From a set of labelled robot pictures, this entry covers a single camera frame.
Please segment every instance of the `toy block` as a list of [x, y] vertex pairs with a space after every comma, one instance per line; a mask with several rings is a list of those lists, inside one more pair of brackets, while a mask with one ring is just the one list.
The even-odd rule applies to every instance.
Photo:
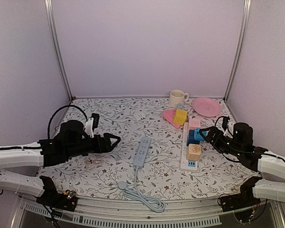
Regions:
[[188, 146], [187, 156], [186, 156], [187, 160], [198, 161], [200, 159], [200, 155], [201, 155], [200, 145], [190, 144]]
[[177, 108], [174, 114], [173, 123], [184, 125], [187, 119], [187, 111]]
[[181, 126], [179, 124], [173, 123], [173, 117], [174, 117], [175, 111], [176, 111], [175, 109], [165, 110], [165, 111], [163, 111], [162, 116], [165, 120], [167, 120], [169, 123], [171, 123], [172, 126], [179, 129]]
[[194, 139], [197, 140], [197, 141], [204, 141], [203, 137], [199, 133], [199, 130], [200, 130], [199, 128], [195, 129], [195, 131], [194, 131]]
[[198, 118], [189, 119], [189, 130], [200, 128], [200, 120]]
[[179, 104], [177, 105], [177, 108], [179, 108], [179, 109], [183, 109], [183, 107], [184, 107], [184, 105], [183, 105], [182, 103], [179, 103]]
[[187, 140], [187, 146], [189, 146], [189, 144], [199, 144], [199, 143], [200, 141], [194, 139], [194, 130], [190, 130]]

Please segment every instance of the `wooden block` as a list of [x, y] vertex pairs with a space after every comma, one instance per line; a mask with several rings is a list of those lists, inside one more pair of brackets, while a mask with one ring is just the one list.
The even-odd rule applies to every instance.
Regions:
[[184, 125], [187, 119], [187, 111], [177, 108], [174, 114], [173, 123]]
[[197, 128], [200, 128], [200, 119], [198, 118], [189, 119], [189, 130], [195, 130]]
[[187, 150], [187, 160], [188, 161], [198, 161], [201, 155], [201, 146], [196, 144], [189, 144]]

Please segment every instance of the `metal frame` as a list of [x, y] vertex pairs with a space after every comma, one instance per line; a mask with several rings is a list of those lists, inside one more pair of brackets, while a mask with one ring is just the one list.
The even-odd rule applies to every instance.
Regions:
[[45, 6], [46, 6], [46, 13], [47, 13], [47, 21], [48, 21], [48, 26], [50, 29], [52, 41], [53, 41], [53, 46], [57, 58], [57, 63], [62, 79], [63, 86], [66, 91], [66, 95], [69, 99], [69, 101], [72, 101], [72, 92], [71, 88], [67, 79], [67, 73], [65, 66], [63, 64], [62, 60], [62, 55], [59, 47], [59, 42], [58, 42], [58, 36], [57, 36], [57, 31], [56, 31], [56, 26], [55, 26], [55, 20], [54, 20], [54, 13], [53, 13], [53, 6], [52, 6], [52, 0], [45, 0]]
[[250, 6], [251, 6], [251, 0], [245, 0], [241, 30], [240, 30], [240, 35], [238, 38], [238, 43], [237, 43], [237, 51], [234, 57], [234, 61], [233, 61], [233, 65], [232, 65], [232, 69], [230, 73], [230, 78], [229, 78], [227, 89], [226, 89], [225, 96], [224, 96], [224, 100], [226, 101], [226, 103], [228, 102], [230, 98], [231, 90], [232, 90], [234, 80], [235, 80], [237, 70], [238, 70], [238, 64], [240, 61], [240, 57], [241, 57], [241, 53], [242, 53], [242, 49], [244, 45], [244, 40], [246, 36], [246, 30], [247, 30], [248, 22], [249, 22]]
[[[285, 228], [285, 216], [279, 202], [270, 200], [276, 227]], [[114, 199], [80, 197], [75, 212], [64, 211], [61, 221], [94, 228], [189, 228], [210, 227], [221, 224], [219, 217], [240, 212], [251, 207], [235, 211], [222, 212], [217, 198], [186, 199], [168, 201], [164, 213], [149, 212], [143, 205], [132, 200], [120, 202]], [[24, 210], [49, 217], [42, 205], [37, 204], [29, 195], [19, 197], [19, 207], [11, 228], [19, 228]]]

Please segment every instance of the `pink block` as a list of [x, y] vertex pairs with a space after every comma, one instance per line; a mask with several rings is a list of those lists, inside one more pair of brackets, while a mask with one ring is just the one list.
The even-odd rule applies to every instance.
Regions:
[[189, 119], [189, 130], [200, 128], [200, 120], [197, 118]]
[[174, 124], [173, 123], [173, 117], [174, 117], [174, 113], [175, 113], [176, 109], [169, 109], [169, 110], [165, 110], [162, 113], [162, 116], [164, 119], [166, 119], [169, 123], [171, 123], [174, 127], [176, 127], [177, 129], [179, 129], [181, 126], [179, 124]]

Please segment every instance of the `white robot arm segment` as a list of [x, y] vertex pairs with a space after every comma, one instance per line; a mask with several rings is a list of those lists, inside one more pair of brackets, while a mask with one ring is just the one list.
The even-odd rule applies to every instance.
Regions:
[[[277, 155], [271, 151], [266, 151], [266, 154], [271, 154], [285, 159], [285, 157]], [[266, 154], [261, 155], [261, 159], [258, 160], [257, 170], [262, 173], [272, 174], [285, 180], [285, 162], [279, 158], [268, 156]]]
[[252, 188], [255, 198], [264, 198], [285, 202], [285, 183], [265, 179], [259, 180]]
[[44, 193], [44, 184], [39, 177], [0, 170], [0, 190], [11, 190], [40, 197]]
[[[40, 144], [33, 142], [22, 147], [40, 147]], [[43, 155], [41, 149], [15, 149], [0, 151], [0, 169], [20, 166], [43, 166]]]

